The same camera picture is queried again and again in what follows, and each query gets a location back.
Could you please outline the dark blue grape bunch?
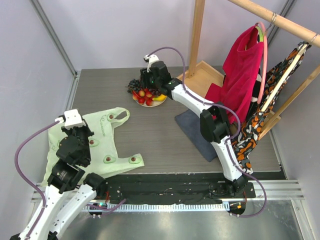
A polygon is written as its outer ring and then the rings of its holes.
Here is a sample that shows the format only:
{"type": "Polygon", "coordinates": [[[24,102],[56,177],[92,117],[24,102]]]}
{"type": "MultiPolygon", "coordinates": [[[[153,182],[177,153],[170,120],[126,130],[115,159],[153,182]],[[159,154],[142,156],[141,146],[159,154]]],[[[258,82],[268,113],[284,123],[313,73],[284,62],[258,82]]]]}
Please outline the dark blue grape bunch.
{"type": "Polygon", "coordinates": [[[142,85],[139,79],[132,79],[129,84],[127,85],[127,92],[128,93],[139,93],[140,91],[142,91],[142,85]]]}

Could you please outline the green avocado print plastic bag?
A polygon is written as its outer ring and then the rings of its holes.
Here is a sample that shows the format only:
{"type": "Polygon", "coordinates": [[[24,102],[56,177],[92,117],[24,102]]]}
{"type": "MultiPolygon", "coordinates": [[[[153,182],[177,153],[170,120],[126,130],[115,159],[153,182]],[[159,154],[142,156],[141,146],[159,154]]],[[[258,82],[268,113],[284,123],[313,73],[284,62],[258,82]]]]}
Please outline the green avocado print plastic bag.
{"type": "Polygon", "coordinates": [[[79,181],[80,184],[89,173],[96,173],[106,179],[145,165],[143,157],[139,153],[130,154],[123,158],[118,156],[115,145],[115,128],[123,125],[129,117],[129,110],[123,107],[83,116],[94,135],[89,137],[91,162],[88,167],[81,167],[85,174],[79,181]]]}

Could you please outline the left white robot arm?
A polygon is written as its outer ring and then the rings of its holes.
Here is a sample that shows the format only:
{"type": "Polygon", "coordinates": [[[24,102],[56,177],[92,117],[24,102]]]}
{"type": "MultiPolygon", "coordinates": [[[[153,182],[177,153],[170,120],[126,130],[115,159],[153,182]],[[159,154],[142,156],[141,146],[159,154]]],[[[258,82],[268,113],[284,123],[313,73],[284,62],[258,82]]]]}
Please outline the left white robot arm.
{"type": "Polygon", "coordinates": [[[83,118],[62,120],[66,136],[59,143],[58,161],[45,191],[26,181],[40,194],[41,202],[25,229],[11,236],[12,240],[58,240],[91,200],[106,195],[106,180],[93,172],[85,175],[83,170],[91,163],[89,137],[94,132],[83,118]]]}

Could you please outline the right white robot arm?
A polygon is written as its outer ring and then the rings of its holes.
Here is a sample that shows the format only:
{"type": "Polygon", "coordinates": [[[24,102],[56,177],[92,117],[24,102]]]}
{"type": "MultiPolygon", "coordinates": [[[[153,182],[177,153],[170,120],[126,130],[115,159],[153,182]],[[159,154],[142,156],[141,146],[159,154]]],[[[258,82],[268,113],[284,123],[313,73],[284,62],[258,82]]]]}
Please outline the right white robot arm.
{"type": "Polygon", "coordinates": [[[142,86],[158,89],[161,94],[181,103],[197,115],[200,133],[213,146],[222,165],[225,191],[230,197],[238,197],[243,193],[248,180],[237,163],[232,149],[227,108],[221,104],[206,101],[186,87],[183,81],[171,77],[163,61],[147,58],[145,62],[147,67],[140,70],[142,86]]]}

